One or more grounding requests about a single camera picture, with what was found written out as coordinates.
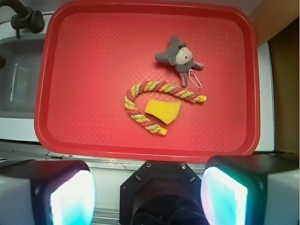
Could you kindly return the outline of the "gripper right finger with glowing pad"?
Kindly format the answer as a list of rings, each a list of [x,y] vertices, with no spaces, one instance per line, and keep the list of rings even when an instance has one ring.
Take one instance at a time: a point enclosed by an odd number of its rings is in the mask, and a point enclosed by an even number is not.
[[[298,225],[299,155],[213,156],[201,201],[210,225]]]

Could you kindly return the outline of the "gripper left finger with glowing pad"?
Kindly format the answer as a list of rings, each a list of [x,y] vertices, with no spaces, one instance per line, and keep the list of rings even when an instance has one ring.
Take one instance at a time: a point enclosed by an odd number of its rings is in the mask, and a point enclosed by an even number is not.
[[[82,160],[2,160],[2,225],[90,225],[96,184]]]

